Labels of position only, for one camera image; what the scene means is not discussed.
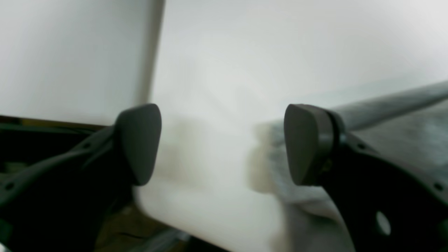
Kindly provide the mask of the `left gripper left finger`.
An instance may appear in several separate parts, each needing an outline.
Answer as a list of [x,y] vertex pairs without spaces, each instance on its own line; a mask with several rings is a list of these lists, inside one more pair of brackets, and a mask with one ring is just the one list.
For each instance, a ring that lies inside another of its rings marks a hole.
[[1,183],[1,245],[11,252],[91,252],[121,194],[149,182],[162,130],[160,109],[124,110],[71,150]]

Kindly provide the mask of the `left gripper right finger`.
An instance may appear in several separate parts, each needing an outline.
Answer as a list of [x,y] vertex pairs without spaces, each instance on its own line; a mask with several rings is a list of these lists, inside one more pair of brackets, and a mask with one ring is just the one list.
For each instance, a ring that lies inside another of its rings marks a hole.
[[447,251],[440,179],[379,154],[321,107],[289,105],[284,134],[293,182],[323,187],[357,252]]

